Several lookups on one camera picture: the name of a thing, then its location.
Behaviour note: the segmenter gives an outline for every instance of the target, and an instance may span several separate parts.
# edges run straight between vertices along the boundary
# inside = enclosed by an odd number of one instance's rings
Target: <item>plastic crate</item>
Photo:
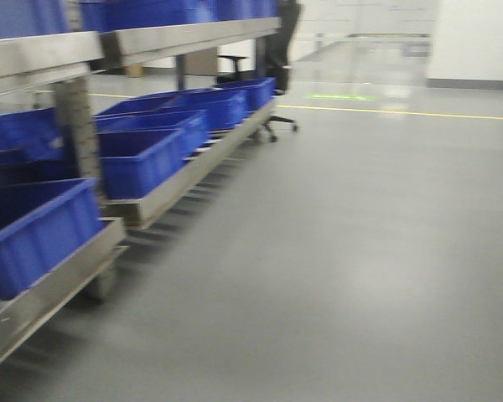
[[[0,299],[32,286],[101,230],[94,182],[0,188]]]
[[[252,3],[250,0],[217,0],[218,19],[231,21],[251,18],[253,16]]]
[[[0,0],[0,39],[69,32],[61,0]]]
[[[257,80],[227,82],[218,84],[216,88],[244,90],[247,93],[249,111],[257,111],[273,98],[276,89],[276,79],[269,77]]]
[[[197,147],[205,144],[210,134],[206,111],[153,113],[146,116],[96,118],[99,132],[151,131],[182,128],[179,136],[180,156],[188,157]]]
[[[206,110],[209,131],[230,130],[241,124],[248,115],[244,90],[213,90],[186,94],[166,104],[162,110]]]
[[[174,99],[177,96],[181,95],[186,95],[186,94],[199,94],[203,92],[212,92],[212,88],[194,88],[191,90],[176,90],[173,92],[158,92],[155,94],[147,94],[147,95],[141,95],[141,96],[136,96],[135,98],[131,98],[131,100],[136,100],[136,99],[149,99],[149,98],[160,98],[160,97],[171,97]]]
[[[106,10],[110,30],[216,20],[216,0],[108,0]]]
[[[18,149],[25,162],[64,156],[61,130],[54,109],[0,115],[0,150]]]
[[[132,98],[129,100],[125,100],[123,102],[119,102],[114,106],[97,113],[97,117],[103,116],[140,116],[149,113],[153,113],[154,111],[160,109],[166,103],[174,100],[178,95],[171,94],[159,94],[146,96],[142,98]]]
[[[0,186],[30,183],[35,180],[34,170],[26,168],[19,151],[0,151]]]
[[[182,134],[182,129],[101,134],[108,198],[142,198],[183,167]]]
[[[253,18],[277,17],[277,0],[253,0],[250,4]]]
[[[80,20],[85,31],[108,32],[106,0],[80,0]]]

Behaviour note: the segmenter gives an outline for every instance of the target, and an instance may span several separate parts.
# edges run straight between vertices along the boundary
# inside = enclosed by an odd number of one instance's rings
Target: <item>white wall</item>
[[[439,0],[299,0],[303,4],[291,55],[313,53],[350,34],[431,34]],[[221,53],[250,56],[249,42],[222,47]],[[248,62],[245,68],[251,68]],[[222,65],[226,70],[228,64]]]
[[[443,0],[430,79],[503,81],[503,0]]]

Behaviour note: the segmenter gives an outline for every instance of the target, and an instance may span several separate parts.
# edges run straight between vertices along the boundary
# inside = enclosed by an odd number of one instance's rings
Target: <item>office chair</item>
[[[276,79],[275,96],[285,95],[289,89],[290,66],[288,60],[288,48],[293,39],[294,32],[298,25],[302,5],[297,0],[277,0],[277,15],[281,19],[281,28],[274,35],[265,39],[265,68],[266,76]],[[233,82],[241,80],[252,80],[256,78],[255,71],[242,71],[240,61],[246,59],[242,56],[220,55],[222,59],[228,59],[233,63],[233,73],[217,77],[218,83]],[[270,126],[271,121],[279,121],[291,124],[293,132],[298,132],[298,123],[293,119],[281,116],[271,116],[264,124],[265,129],[270,134],[270,141],[276,142],[277,137]]]

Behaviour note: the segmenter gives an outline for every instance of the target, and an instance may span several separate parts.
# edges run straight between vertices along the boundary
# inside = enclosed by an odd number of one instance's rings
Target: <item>metal shelf rail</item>
[[[88,62],[101,58],[95,32],[2,39],[0,95],[88,75]]]
[[[107,70],[263,38],[276,33],[277,28],[279,18],[254,18],[104,33],[101,41],[105,58],[96,61],[94,68]]]

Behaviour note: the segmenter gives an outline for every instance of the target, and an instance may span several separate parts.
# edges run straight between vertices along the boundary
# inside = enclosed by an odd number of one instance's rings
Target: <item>gray epoxy floor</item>
[[[363,85],[372,103],[305,97]],[[392,90],[503,116],[502,92],[364,82],[300,80],[283,104],[389,110]],[[111,300],[28,340],[0,402],[503,402],[503,121],[280,111],[301,133],[247,142],[132,233]]]

